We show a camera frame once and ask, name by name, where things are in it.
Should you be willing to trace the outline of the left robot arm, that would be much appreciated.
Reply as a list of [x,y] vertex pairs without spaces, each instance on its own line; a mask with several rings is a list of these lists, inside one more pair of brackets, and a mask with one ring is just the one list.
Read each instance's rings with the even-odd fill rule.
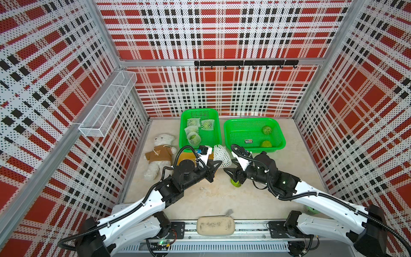
[[212,148],[184,146],[171,167],[164,167],[162,177],[144,198],[98,221],[87,219],[77,235],[61,239],[58,247],[75,251],[80,257],[112,257],[135,241],[165,237],[170,221],[164,210],[184,196],[186,189],[206,179],[213,182],[221,161],[209,160]]

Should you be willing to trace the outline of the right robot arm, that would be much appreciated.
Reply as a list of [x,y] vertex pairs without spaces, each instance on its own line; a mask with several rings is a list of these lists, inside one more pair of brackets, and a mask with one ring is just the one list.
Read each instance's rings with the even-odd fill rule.
[[301,212],[292,211],[285,226],[290,235],[329,237],[353,246],[365,257],[386,257],[388,235],[401,242],[408,252],[411,250],[410,241],[387,225],[380,207],[356,205],[322,192],[299,177],[280,171],[266,152],[252,156],[236,144],[231,145],[231,151],[237,167],[224,171],[235,183],[243,184],[250,179],[264,185],[280,201],[294,201],[328,216],[313,221]]

